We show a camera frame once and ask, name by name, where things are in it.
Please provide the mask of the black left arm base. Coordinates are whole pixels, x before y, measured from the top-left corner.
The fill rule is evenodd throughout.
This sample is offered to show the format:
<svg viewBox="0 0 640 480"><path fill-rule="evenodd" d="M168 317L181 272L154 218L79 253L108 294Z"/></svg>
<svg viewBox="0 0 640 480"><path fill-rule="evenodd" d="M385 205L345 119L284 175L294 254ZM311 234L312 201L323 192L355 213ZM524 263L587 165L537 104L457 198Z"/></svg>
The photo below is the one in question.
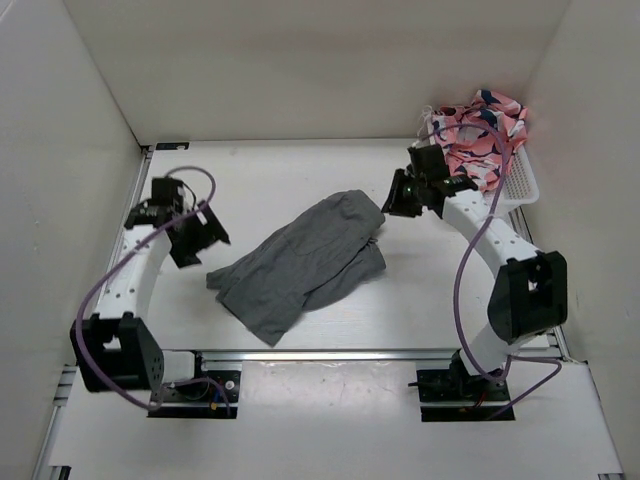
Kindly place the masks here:
<svg viewBox="0 0 640 480"><path fill-rule="evenodd" d="M196 377L215 382L189 385L171 384L151 395L151 402L160 407L147 413L154 419L235 420L239 410L242 366L240 363L200 362Z"/></svg>

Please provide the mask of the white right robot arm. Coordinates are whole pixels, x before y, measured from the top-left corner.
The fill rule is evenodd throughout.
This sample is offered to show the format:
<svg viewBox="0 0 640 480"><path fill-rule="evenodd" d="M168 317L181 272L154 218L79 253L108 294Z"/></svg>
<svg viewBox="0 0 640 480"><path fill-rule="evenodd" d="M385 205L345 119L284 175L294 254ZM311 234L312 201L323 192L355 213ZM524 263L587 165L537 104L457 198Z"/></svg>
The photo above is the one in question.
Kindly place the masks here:
<svg viewBox="0 0 640 480"><path fill-rule="evenodd" d="M494 278L486 324L473 339L459 338L463 366L449 375L449 387L470 400L488 381L500 381L521 346L564 324L567 309L567 262L557 251L544 252L495 216L467 176L446 171L437 145L411 146L410 163L398 188L411 216L428 209L468 242L461 261L478 254Z"/></svg>

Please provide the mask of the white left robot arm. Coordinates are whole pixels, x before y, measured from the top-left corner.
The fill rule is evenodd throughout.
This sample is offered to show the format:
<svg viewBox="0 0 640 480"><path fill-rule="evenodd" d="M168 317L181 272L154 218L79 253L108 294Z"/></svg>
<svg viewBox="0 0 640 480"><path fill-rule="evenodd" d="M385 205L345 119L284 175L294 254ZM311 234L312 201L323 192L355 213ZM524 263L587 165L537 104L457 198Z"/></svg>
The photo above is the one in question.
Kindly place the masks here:
<svg viewBox="0 0 640 480"><path fill-rule="evenodd" d="M198 199L173 168L152 181L151 194L129 212L117 263L82 300L70 339L85 387L111 391L158 411L173 391L189 401L229 400L225 388L197 366L191 351L163 350L145 324L165 260L195 266L228 233L208 199ZM273 232L235 263L210 272L206 286L221 305L268 346L302 314L329 306L386 267L376 235L385 218L360 190L338 192Z"/></svg>

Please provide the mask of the grey shorts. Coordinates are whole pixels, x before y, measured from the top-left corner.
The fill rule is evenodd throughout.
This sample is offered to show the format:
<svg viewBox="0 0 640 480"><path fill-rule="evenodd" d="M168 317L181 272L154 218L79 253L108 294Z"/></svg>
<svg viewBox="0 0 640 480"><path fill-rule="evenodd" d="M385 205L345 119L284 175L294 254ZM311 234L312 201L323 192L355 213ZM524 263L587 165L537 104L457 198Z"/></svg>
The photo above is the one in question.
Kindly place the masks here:
<svg viewBox="0 0 640 480"><path fill-rule="evenodd" d="M233 264L208 273L206 288L273 347L303 313L344 299L384 272L375 238L384 222L365 192L334 193Z"/></svg>

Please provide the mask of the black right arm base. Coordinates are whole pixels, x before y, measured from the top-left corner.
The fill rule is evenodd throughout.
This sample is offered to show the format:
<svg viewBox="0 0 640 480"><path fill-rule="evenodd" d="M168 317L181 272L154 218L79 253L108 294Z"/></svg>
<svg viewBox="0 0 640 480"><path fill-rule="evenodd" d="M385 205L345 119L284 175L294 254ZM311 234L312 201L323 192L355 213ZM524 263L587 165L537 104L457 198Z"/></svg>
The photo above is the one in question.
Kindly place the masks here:
<svg viewBox="0 0 640 480"><path fill-rule="evenodd" d="M489 382L453 369L418 369L407 387L418 393L425 423L509 422L515 420L506 382Z"/></svg>

